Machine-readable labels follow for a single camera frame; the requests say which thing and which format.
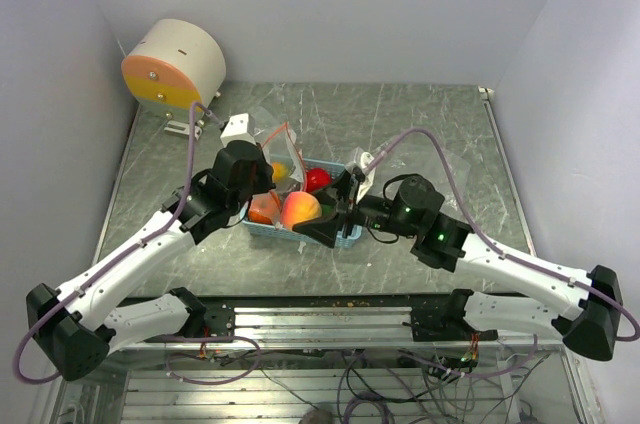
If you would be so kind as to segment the pink yellow peach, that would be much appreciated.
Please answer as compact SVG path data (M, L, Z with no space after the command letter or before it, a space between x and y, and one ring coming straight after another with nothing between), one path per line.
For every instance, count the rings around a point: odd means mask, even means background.
M322 216L322 207L317 198L307 192L290 193L281 208L280 222L284 228L293 230L296 224L317 219Z

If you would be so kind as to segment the red apple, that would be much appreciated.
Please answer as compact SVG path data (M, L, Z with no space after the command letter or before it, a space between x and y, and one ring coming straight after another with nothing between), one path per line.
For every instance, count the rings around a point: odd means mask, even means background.
M332 182L331 175L322 168L312 168L306 172L306 191L314 193Z

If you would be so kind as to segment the clear orange zip bag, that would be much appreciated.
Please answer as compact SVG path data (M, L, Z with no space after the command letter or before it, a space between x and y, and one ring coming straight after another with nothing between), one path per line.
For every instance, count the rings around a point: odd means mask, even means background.
M279 196L281 208L286 197L295 191L306 190L306 169L301 153L296 145L297 135L287 122L278 121L263 107L254 107L250 115L255 121L255 139L260 144L267 162L282 162L292 171L285 182L275 184L274 192ZM273 225L282 228L279 221Z

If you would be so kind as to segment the orange green mango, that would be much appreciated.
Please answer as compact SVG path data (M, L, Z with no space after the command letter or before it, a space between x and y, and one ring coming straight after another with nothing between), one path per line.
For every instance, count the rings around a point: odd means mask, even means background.
M272 181L274 184L283 183L291 177L292 171L285 163L274 161L271 163L271 168Z

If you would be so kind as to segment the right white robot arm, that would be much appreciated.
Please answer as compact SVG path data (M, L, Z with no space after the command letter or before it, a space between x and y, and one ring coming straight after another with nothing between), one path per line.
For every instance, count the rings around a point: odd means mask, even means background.
M622 314L612 269L598 265L585 271L550 263L483 237L443 213L443 195L419 174L396 177L399 187L393 198L358 198L363 179L359 172L342 172L313 194L323 215L294 218L290 229L330 248L355 226L411 238L410 252L420 263L451 273L475 273L510 290L510 295L497 297L452 291L440 317L442 331L452 339L506 330L559 339L591 360L612 359Z

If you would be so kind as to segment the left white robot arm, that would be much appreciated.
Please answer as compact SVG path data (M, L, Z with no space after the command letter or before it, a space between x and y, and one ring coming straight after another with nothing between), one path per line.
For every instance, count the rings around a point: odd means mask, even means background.
M229 227L253 196L273 189L272 174L259 145L230 141L212 167L190 174L187 184L106 258L58 287L34 287L26 296L24 339L34 341L67 381L86 376L136 341L162 334L196 339L205 309L184 289L142 307L120 303L161 264Z

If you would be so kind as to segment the green lime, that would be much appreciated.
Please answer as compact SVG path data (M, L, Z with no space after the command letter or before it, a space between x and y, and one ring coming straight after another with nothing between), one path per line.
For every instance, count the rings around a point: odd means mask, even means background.
M321 217L324 220L333 219L337 215L337 206L338 204L335 201L321 200L320 201L320 207L322 211Z

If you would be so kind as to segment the light blue plastic basket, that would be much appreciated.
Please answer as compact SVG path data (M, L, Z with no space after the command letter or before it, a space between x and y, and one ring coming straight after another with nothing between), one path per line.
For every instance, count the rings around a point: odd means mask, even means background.
M306 170L314 168L323 169L331 176L332 179L337 178L345 170L345 165L338 162L311 158L304 158L303 162ZM248 218L243 220L243 224L251 235L305 242L307 244L318 244L317 240L303 234L289 231L286 228L276 229L273 225L254 223ZM338 249L352 248L355 242L361 237L362 232L363 227L359 225L355 225L348 236L344 235L343 232L340 231L336 236L334 247Z

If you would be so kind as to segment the round drawer cabinet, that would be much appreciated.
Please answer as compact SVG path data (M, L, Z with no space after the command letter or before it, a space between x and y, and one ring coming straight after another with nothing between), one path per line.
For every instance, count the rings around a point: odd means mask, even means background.
M193 102L209 106L219 96L227 68L208 32L187 21L161 19L123 59L121 72L145 109L186 122Z

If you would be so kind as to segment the white bracket on table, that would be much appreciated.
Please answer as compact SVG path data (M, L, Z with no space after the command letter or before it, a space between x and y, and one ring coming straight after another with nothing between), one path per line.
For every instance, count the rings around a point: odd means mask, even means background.
M194 125L194 130L191 130L190 125L188 123L183 123L175 120L169 120L163 131L166 134L178 136L181 138L188 138L191 133L194 133L195 139L198 140L202 135L202 128L197 124Z

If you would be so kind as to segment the aluminium rail frame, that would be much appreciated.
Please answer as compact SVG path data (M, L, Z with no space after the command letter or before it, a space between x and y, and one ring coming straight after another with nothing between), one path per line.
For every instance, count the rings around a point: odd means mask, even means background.
M464 334L440 295L216 299L224 344L136 344L56 396L55 423L600 423L580 359Z

